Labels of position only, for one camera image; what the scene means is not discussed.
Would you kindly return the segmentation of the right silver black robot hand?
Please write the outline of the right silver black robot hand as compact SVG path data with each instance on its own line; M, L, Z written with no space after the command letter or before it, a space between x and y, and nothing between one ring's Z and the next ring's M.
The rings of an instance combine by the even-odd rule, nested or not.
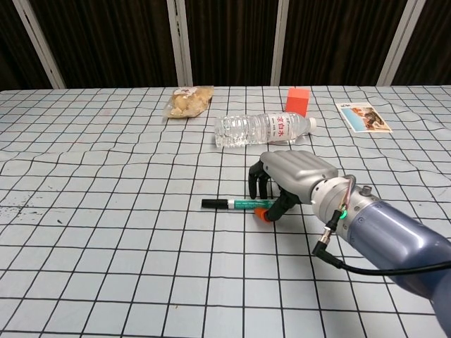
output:
M266 151L249 168L249 195L267 199L267 184L272 180L280 196L270 208L256 208L254 213L264 221L277 221L297 204L312 205L316 186L337 176L336 167L308 151Z

